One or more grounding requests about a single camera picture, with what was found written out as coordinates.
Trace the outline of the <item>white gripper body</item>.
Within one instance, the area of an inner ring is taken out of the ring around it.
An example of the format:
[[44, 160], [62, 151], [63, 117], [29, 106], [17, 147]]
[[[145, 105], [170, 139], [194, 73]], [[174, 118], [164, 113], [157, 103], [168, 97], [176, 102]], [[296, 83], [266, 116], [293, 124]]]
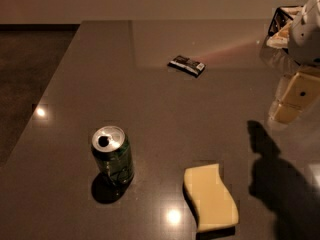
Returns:
[[320, 65], [320, 0], [308, 0], [294, 18], [288, 53], [299, 64]]

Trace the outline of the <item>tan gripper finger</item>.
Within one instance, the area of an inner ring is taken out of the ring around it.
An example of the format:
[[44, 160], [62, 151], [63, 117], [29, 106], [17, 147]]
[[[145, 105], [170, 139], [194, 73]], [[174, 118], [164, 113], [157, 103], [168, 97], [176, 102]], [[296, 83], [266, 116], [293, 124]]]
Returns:
[[282, 124], [293, 122], [300, 114], [300, 110], [278, 101], [274, 101], [269, 110], [269, 117]]
[[303, 110], [320, 96], [320, 69], [301, 67], [289, 80], [280, 101]]

